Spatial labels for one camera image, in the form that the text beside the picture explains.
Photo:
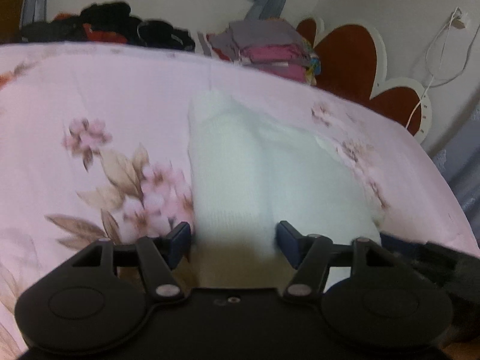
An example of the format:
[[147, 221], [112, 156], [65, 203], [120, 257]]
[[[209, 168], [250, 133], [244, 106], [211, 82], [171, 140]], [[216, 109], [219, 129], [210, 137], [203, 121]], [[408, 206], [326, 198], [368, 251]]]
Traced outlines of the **pink floral bedspread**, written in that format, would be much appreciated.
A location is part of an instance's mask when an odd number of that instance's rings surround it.
[[26, 346], [15, 304], [91, 242], [194, 226], [191, 102], [219, 92], [329, 142], [383, 233], [478, 255], [459, 203], [402, 126], [326, 91], [190, 53], [101, 44], [1, 48], [1, 357]]

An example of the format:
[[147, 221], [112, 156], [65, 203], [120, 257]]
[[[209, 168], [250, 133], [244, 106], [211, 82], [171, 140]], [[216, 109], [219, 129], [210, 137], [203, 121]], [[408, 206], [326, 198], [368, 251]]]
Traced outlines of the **red orange garment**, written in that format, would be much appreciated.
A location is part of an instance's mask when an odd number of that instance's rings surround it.
[[126, 44], [127, 38], [112, 32], [94, 29], [91, 24], [83, 23], [80, 16], [60, 13], [52, 20], [52, 24], [60, 24], [64, 30], [66, 41], [91, 41], [101, 43]]

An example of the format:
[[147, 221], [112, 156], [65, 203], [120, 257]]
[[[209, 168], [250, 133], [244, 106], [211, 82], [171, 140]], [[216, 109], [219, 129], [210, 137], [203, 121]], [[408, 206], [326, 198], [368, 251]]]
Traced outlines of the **white knit sweater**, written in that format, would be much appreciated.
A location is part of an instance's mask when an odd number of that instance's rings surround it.
[[202, 287], [283, 289], [294, 271], [276, 226], [347, 245], [380, 238], [383, 210], [318, 136], [208, 92], [189, 109], [194, 243]]

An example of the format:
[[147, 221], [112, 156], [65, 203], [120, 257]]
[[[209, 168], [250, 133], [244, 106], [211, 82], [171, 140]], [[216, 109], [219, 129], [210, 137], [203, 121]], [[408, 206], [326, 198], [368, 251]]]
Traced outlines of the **brown wooden door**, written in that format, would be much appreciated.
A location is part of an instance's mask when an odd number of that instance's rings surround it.
[[19, 31], [23, 2], [24, 0], [1, 0], [1, 44], [10, 42]]

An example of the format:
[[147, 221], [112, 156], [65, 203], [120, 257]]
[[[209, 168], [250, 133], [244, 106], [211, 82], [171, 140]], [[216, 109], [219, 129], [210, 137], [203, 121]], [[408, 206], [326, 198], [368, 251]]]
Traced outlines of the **black clothes pile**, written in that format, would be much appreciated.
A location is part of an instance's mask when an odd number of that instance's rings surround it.
[[[187, 52], [195, 50], [195, 42], [187, 30], [161, 19], [134, 16], [127, 2], [92, 4], [75, 16], [80, 16], [83, 23], [91, 24], [94, 29], [123, 35], [128, 42], [121, 45]], [[33, 43], [66, 41], [61, 25], [52, 24], [52, 20], [25, 25], [19, 30], [19, 39]]]

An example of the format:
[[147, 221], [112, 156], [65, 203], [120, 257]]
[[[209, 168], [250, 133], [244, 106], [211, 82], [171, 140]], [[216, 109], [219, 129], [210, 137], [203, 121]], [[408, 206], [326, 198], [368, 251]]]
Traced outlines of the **folded grey pink clothes stack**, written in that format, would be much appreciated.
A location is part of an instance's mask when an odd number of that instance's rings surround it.
[[221, 33], [197, 33], [205, 56], [315, 86], [320, 60], [312, 42], [283, 19], [238, 20]]

